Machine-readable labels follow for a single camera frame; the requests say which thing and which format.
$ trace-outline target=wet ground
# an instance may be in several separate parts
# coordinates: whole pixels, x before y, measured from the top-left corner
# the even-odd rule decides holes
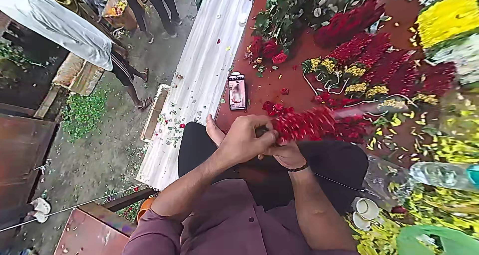
[[[180,60],[197,9],[194,0],[176,0],[176,4],[183,19],[183,25],[177,28],[179,37],[162,40],[160,34],[164,30],[159,16],[150,8],[154,44],[148,44],[138,30],[122,39],[129,47],[132,65],[140,71],[145,67],[150,69],[147,84],[135,79],[140,98],[154,96],[159,84],[169,84]],[[70,143],[60,128],[48,155],[51,160],[40,178],[35,197],[43,194],[51,202],[53,212],[138,183],[134,178],[146,151],[139,137],[148,111],[136,110],[121,83],[109,72],[105,72],[97,88],[111,91],[98,129]],[[43,224],[25,225],[14,250],[34,247],[39,255],[53,254],[69,214],[70,211],[65,211],[51,216]]]

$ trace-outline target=yellow marigold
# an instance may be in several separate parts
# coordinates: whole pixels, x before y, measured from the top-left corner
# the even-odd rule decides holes
[[[326,67],[328,73],[332,73],[334,71],[334,68],[336,67],[336,64],[334,64],[333,61],[329,58],[323,60],[321,62],[321,65]]]
[[[311,69],[316,70],[318,68],[318,65],[320,64],[321,59],[320,58],[312,58],[311,59]]]
[[[478,0],[443,0],[422,12],[416,21],[424,48],[479,27]]]
[[[394,108],[402,109],[406,106],[406,102],[404,101],[397,101],[395,99],[385,100],[379,104],[378,109],[383,106],[391,106]]]
[[[352,74],[353,76],[362,76],[366,72],[366,69],[358,68],[356,65],[353,65],[347,68],[344,72]]]
[[[346,93],[349,92],[365,92],[366,91],[366,83],[358,83],[351,85],[346,88]]]
[[[374,86],[366,92],[366,97],[372,97],[376,94],[387,94],[387,92],[389,92],[389,89],[385,86]]]
[[[424,95],[424,94],[417,94],[416,97],[412,99],[413,101],[422,101],[424,103],[436,105],[439,100],[436,98],[436,94],[433,95]]]

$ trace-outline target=smartphone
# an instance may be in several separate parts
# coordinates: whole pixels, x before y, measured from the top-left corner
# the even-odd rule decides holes
[[[230,96],[230,110],[245,110],[246,86],[243,74],[233,72],[228,77],[228,92]]]

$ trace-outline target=water bottle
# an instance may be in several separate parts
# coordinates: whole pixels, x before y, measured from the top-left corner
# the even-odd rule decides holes
[[[479,165],[416,162],[409,175],[427,185],[479,192]]]

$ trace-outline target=black wristband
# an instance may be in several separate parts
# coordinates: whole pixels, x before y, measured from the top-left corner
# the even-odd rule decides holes
[[[308,163],[306,162],[305,165],[303,165],[303,166],[301,166],[301,167],[299,167],[299,168],[296,168],[296,169],[288,169],[288,172],[299,172],[299,171],[304,170],[304,169],[306,169],[306,168],[308,168],[308,167],[309,167],[309,165],[308,165]]]

